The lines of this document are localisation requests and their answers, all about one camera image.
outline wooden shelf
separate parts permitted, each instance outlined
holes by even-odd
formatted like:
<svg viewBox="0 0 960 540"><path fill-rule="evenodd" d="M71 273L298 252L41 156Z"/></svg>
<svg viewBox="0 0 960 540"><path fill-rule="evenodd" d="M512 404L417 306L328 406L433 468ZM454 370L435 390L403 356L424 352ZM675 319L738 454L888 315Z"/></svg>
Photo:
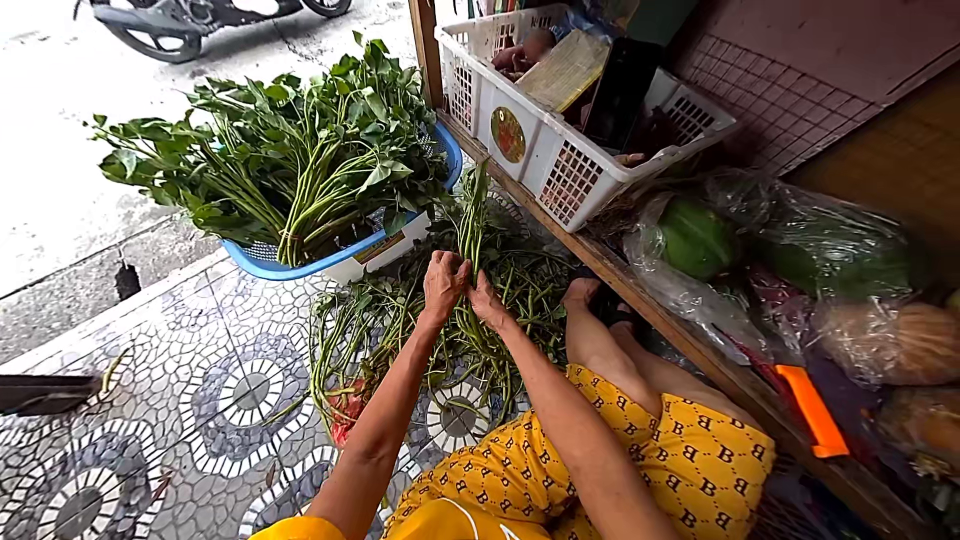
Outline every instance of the wooden shelf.
<svg viewBox="0 0 960 540"><path fill-rule="evenodd" d="M478 140L460 129L449 115L438 114L444 125L475 161L489 157ZM737 405L749 412L778 445L793 455L839 499L884 538L936 538L939 532L927 524L890 488L859 462L849 457L819 459L810 450L810 440L790 419L784 403L752 369L738 366L698 338L686 321L655 302L643 289L626 262L601 243L577 233L565 232L544 212L533 194L518 184L491 160L487 172L571 252L603 279L624 301L653 325L681 353L697 365Z"/></svg>

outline motorcycle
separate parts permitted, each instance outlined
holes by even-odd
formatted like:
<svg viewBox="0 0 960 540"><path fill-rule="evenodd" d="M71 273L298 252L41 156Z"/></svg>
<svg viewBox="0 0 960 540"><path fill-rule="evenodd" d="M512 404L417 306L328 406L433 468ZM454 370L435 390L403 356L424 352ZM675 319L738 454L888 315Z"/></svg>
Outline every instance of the motorcycle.
<svg viewBox="0 0 960 540"><path fill-rule="evenodd" d="M74 18L80 1L74 6ZM201 38L225 26L244 26L296 13L305 5L325 17L344 14L351 0L90 0L93 16L138 53L182 63L200 55Z"/></svg>

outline vegetable bundle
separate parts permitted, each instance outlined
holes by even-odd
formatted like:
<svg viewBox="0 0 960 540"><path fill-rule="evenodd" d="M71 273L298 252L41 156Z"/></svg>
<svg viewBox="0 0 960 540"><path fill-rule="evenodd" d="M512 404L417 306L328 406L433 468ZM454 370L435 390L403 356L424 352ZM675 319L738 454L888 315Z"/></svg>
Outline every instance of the vegetable bundle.
<svg viewBox="0 0 960 540"><path fill-rule="evenodd" d="M361 36L354 33L357 43ZM420 73L387 58L373 39L362 59L344 55L329 72L269 84L210 79L187 94L183 119L136 118L106 125L94 139L114 150L104 175L138 185L159 204L187 209L201 230L242 245L277 246L300 266L372 233L385 208L387 234L443 193L445 155L421 143L436 121ZM201 110L211 123L194 125Z"/></svg>
<svg viewBox="0 0 960 540"><path fill-rule="evenodd" d="M431 226L428 242L377 275L352 284L349 291L324 294L316 301L310 397L328 425L355 420L338 398L357 392L369 398L413 331L424 305L427 261L435 249L457 250L474 261L474 268L483 268L504 306L534 343L551 360L564 363L566 313L560 300L570 266L562 258L530 249L528 238L493 223L486 211L488 180L483 168L467 172L462 204L444 209L445 218ZM457 365L465 369L454 377ZM482 384L480 405L490 405L497 413L488 419L490 424L501 424L515 411L522 381L506 346L463 301L441 330L423 385L434 392L471 375Z"/></svg>

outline woman's foot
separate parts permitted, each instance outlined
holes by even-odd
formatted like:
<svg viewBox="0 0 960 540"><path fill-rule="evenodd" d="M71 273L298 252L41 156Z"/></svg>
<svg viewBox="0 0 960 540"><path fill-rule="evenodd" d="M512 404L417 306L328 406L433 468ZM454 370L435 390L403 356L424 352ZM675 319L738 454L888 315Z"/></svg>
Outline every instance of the woman's foot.
<svg viewBox="0 0 960 540"><path fill-rule="evenodd" d="M623 302L616 305L616 310L618 313L636 315L636 312L630 306L627 306ZM634 333L634 321L626 317L624 318L617 317L617 320L610 325L610 330L614 330L614 329L620 329L623 331L627 331L628 333Z"/></svg>
<svg viewBox="0 0 960 540"><path fill-rule="evenodd" d="M566 293L561 302L567 307L587 306L596 296L602 284L603 282L595 278L576 278L566 288Z"/></svg>
<svg viewBox="0 0 960 540"><path fill-rule="evenodd" d="M646 319L622 301L617 304L616 311L609 315L605 322L609 325L611 332L624 332L633 336L634 339L636 339L637 331L642 331L650 326Z"/></svg>

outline woman's right hand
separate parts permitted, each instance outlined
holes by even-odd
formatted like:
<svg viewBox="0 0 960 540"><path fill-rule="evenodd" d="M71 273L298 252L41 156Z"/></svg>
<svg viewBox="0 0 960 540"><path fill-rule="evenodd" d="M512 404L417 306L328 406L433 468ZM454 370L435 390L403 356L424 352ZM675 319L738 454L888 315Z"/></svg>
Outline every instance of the woman's right hand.
<svg viewBox="0 0 960 540"><path fill-rule="evenodd" d="M500 302L500 297L493 290L493 285L487 279L487 274L480 270L477 273L477 286L474 288L469 283L464 285L464 294L470 300L473 312L488 327L497 331L502 328L507 321L512 321L513 317L510 311Z"/></svg>

